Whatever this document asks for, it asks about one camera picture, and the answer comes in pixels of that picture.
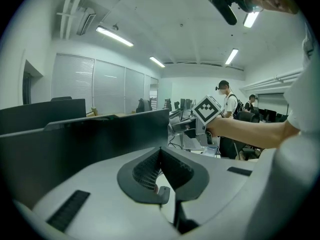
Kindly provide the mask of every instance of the ceiling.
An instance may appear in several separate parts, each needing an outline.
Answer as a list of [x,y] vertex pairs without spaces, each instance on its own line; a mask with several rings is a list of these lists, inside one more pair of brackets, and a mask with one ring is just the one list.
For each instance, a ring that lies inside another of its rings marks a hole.
[[134,49],[163,63],[223,65],[237,48],[232,66],[245,69],[261,56],[272,58],[301,46],[304,37],[303,22],[279,12],[263,11],[252,28],[244,27],[246,13],[236,4],[235,26],[228,25],[207,0],[81,0],[79,5],[97,13],[88,32],[98,24],[111,30],[117,24],[117,33],[132,41]]

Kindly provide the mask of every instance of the backpack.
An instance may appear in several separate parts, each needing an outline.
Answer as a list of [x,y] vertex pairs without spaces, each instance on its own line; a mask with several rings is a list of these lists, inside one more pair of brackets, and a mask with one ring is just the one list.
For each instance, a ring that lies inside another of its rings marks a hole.
[[237,105],[236,105],[235,111],[234,111],[234,113],[233,113],[233,118],[235,119],[236,116],[237,116],[237,114],[238,114],[239,112],[241,112],[241,111],[244,110],[244,104],[243,104],[243,103],[237,98],[237,96],[234,95],[234,94],[230,94],[230,96],[228,97],[228,100],[229,100],[229,98],[230,98],[231,96],[234,96],[234,97],[236,98],[236,100],[237,100]]

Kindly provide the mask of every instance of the ceiling light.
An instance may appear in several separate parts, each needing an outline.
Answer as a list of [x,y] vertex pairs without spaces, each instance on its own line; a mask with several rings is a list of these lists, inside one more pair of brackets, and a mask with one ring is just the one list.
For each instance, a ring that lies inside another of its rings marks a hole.
[[229,65],[232,62],[232,60],[235,58],[235,56],[237,55],[238,52],[239,52],[238,49],[233,48],[232,52],[231,52],[229,58],[226,60],[225,64]]
[[122,38],[121,36],[118,36],[117,34],[115,33],[112,33],[111,31],[107,30],[106,28],[104,28],[103,26],[98,26],[96,28],[96,31],[98,31],[99,33],[101,34],[104,34],[108,37],[111,37],[113,39],[116,39],[118,41],[120,41],[121,43],[131,47],[131,46],[134,46],[134,44],[132,42],[129,42],[127,40],[125,40],[124,38]]
[[243,25],[247,28],[251,28],[252,25],[254,24],[256,18],[258,17],[258,14],[259,14],[259,12],[247,13],[244,18]]
[[155,57],[150,57],[150,60],[157,63],[161,68],[165,68],[165,65],[163,65],[159,60],[157,60]]

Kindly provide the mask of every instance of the face mask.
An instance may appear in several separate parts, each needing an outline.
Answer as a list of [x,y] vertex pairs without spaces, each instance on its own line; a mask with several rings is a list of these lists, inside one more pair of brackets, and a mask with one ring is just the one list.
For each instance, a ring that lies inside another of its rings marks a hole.
[[226,95],[226,90],[219,89],[219,95]]

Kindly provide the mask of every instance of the black partition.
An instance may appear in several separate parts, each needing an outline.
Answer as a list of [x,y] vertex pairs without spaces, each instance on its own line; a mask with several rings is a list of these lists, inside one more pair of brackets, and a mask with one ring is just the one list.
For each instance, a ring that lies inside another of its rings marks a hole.
[[67,99],[0,110],[0,135],[44,128],[50,122],[86,117],[86,101]]
[[167,146],[169,110],[52,123],[0,136],[0,166],[12,197],[29,208],[84,167],[150,147]]

